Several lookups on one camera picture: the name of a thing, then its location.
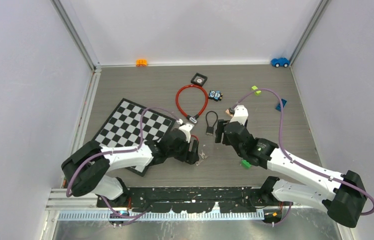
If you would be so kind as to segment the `silver keys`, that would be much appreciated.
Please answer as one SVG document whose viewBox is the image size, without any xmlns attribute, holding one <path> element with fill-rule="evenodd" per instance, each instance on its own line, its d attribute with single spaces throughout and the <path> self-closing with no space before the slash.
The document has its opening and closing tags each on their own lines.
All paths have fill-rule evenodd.
<svg viewBox="0 0 374 240">
<path fill-rule="evenodd" d="M 201 151 L 201 153 L 199 153 L 199 157 L 200 160 L 197 162 L 197 165 L 201 164 L 205 159 L 208 158 L 208 156 L 203 152 L 203 150 Z"/>
</svg>

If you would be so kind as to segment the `small black cable padlock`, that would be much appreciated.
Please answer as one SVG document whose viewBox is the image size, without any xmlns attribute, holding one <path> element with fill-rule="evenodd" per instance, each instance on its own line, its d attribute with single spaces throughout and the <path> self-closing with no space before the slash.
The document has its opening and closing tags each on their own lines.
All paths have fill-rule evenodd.
<svg viewBox="0 0 374 240">
<path fill-rule="evenodd" d="M 210 121 L 208 119 L 208 116 L 209 114 L 214 114 L 215 115 L 215 121 L 213 122 L 213 124 L 210 124 Z M 217 124 L 219 120 L 219 116 L 218 114 L 213 111 L 213 110 L 210 110 L 208 111 L 206 114 L 205 114 L 205 122 L 206 122 L 206 134 L 208 136 L 213 136 L 215 134 L 215 125 Z"/>
</svg>

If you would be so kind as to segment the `red cable lock chrome cylinder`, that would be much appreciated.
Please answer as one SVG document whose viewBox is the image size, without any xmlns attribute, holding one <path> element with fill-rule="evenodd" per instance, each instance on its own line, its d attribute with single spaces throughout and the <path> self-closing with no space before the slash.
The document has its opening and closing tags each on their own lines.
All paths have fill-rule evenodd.
<svg viewBox="0 0 374 240">
<path fill-rule="evenodd" d="M 195 84 L 181 87 L 175 95 L 175 104 L 179 113 L 194 125 L 207 109 L 208 103 L 207 91 Z"/>
</svg>

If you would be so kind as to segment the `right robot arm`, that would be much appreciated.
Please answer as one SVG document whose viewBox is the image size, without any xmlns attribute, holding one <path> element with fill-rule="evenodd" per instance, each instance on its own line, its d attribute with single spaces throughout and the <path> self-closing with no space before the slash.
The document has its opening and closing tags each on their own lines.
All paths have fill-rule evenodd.
<svg viewBox="0 0 374 240">
<path fill-rule="evenodd" d="M 348 228 L 355 228 L 367 201 L 361 176 L 348 170 L 332 171 L 282 150 L 265 138 L 253 137 L 247 128 L 229 120 L 218 120 L 216 143 L 233 147 L 247 164 L 281 173 L 298 183 L 269 176 L 262 184 L 260 198 L 266 205 L 296 202 L 318 209 Z"/>
</svg>

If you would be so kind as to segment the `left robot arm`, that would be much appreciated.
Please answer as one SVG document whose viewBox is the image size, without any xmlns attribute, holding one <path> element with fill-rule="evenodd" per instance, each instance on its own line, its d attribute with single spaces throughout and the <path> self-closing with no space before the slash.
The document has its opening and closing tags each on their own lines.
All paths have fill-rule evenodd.
<svg viewBox="0 0 374 240">
<path fill-rule="evenodd" d="M 93 193 L 111 206 L 123 207 L 129 190 L 119 177 L 108 172 L 128 167 L 149 167 L 174 158 L 194 165 L 199 161 L 199 141 L 187 129 L 176 128 L 159 141 L 147 140 L 138 146 L 106 147 L 91 140 L 69 156 L 62 164 L 68 181 L 67 197 Z"/>
</svg>

